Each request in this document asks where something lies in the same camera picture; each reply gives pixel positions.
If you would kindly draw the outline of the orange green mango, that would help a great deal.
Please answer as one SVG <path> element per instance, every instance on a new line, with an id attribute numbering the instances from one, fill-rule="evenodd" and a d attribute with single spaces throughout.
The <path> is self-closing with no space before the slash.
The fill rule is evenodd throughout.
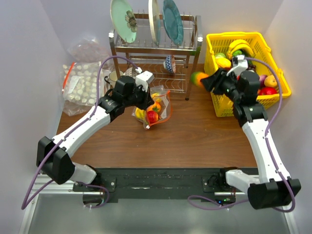
<path id="1" fill-rule="evenodd" d="M 194 72 L 191 74 L 190 81 L 197 87 L 204 87 L 201 80 L 208 77 L 209 76 L 204 72 Z"/>

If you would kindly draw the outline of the red orange bell pepper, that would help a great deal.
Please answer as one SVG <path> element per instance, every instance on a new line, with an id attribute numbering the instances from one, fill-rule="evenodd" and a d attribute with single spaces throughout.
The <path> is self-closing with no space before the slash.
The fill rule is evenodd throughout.
<path id="1" fill-rule="evenodd" d="M 152 104 L 151 106 L 149 106 L 146 110 L 147 112 L 149 111 L 154 111 L 156 113 L 159 113 L 161 111 L 161 105 L 159 102 L 154 102 L 154 104 Z"/>

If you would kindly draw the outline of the red apple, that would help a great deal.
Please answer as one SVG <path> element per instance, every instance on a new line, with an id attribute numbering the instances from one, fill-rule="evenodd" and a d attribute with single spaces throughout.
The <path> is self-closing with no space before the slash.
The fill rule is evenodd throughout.
<path id="1" fill-rule="evenodd" d="M 150 124 L 154 124 L 154 123 L 158 122 L 158 120 L 159 120 L 158 113 L 156 111 L 148 111 L 147 112 L 147 119 L 148 119 L 148 122 Z"/>

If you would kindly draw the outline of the clear orange zip bag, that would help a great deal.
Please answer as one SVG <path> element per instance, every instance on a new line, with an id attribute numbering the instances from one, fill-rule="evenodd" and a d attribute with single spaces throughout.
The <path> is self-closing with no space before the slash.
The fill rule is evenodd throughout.
<path id="1" fill-rule="evenodd" d="M 132 112 L 132 116 L 141 122 L 146 130 L 150 129 L 153 125 L 168 121 L 173 112 L 170 91 L 166 90 L 164 85 L 152 87 L 151 98 L 154 104 L 146 110 L 135 107 Z"/>

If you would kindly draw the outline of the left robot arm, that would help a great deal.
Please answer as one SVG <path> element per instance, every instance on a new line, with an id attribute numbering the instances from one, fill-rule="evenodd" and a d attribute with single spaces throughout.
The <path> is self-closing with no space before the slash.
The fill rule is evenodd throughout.
<path id="1" fill-rule="evenodd" d="M 68 180 L 82 182 L 89 191 L 101 186 L 98 173 L 88 165 L 74 163 L 71 157 L 95 132 L 122 115 L 125 108 L 135 106 L 147 109 L 154 101 L 150 95 L 150 83 L 154 75 L 145 71 L 135 78 L 121 76 L 112 91 L 101 97 L 97 104 L 74 125 L 52 139 L 43 137 L 38 142 L 37 167 L 55 183 Z"/>

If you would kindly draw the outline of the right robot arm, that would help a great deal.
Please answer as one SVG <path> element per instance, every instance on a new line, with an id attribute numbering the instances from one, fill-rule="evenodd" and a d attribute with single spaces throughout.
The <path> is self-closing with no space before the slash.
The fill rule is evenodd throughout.
<path id="1" fill-rule="evenodd" d="M 267 113 L 257 101 L 260 81 L 258 74 L 243 71 L 240 75 L 218 69 L 213 75 L 201 75 L 200 87 L 216 95 L 225 95 L 233 102 L 233 113 L 246 135 L 258 168 L 258 178 L 247 175 L 236 167 L 220 171 L 217 186 L 227 192 L 232 187 L 248 196 L 251 206 L 258 210 L 273 208 L 278 211 L 290 205 L 294 210 L 295 196 L 301 189 L 283 165 L 270 132 Z"/>

